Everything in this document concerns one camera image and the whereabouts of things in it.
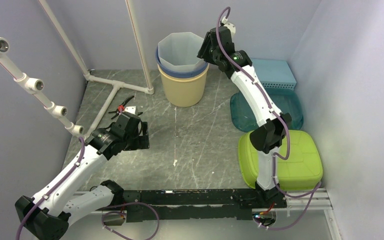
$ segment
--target blue bucket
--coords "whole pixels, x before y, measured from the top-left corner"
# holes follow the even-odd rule
[[[158,57],[158,47],[155,50],[155,59],[156,59],[156,63],[158,64],[158,66],[161,68],[161,70],[165,74],[169,75],[170,77],[178,78],[178,79],[189,79],[189,78],[196,77],[196,76],[200,75],[201,73],[203,73],[208,66],[208,62],[206,62],[201,68],[199,68],[195,71],[178,72],[178,71],[168,70],[167,68],[165,68],[161,64],[160,58]]]

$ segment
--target beige bucket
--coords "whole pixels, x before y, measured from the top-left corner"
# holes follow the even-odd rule
[[[165,97],[178,107],[190,107],[197,104],[204,94],[207,72],[210,65],[199,75],[190,78],[176,78],[167,75],[158,65]]]

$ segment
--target translucent teal bin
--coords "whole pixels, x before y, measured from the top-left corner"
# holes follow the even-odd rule
[[[265,90],[282,113],[291,115],[292,123],[289,129],[300,130],[304,124],[304,116],[297,94],[286,88]],[[233,125],[242,132],[248,133],[259,127],[250,105],[241,92],[233,94],[230,98],[230,113]]]

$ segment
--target white wall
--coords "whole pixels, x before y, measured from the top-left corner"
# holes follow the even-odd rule
[[[384,239],[384,0],[322,1],[289,63],[344,239]]]
[[[85,80],[37,1],[0,0],[0,37],[9,41],[8,56],[43,79],[44,93],[74,120]],[[14,239],[20,223],[15,202],[57,175],[69,141],[64,126],[0,66],[0,240]]]
[[[135,0],[145,55],[156,69],[155,49],[170,33],[201,37],[231,6],[236,47],[254,58],[287,60],[297,47],[321,0]],[[141,63],[125,1],[49,1],[88,68],[140,69]]]

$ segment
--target trash can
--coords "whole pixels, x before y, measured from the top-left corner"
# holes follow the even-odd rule
[[[155,51],[165,97],[178,107],[197,104],[204,94],[209,64],[197,57],[203,38],[191,32],[172,33]]]

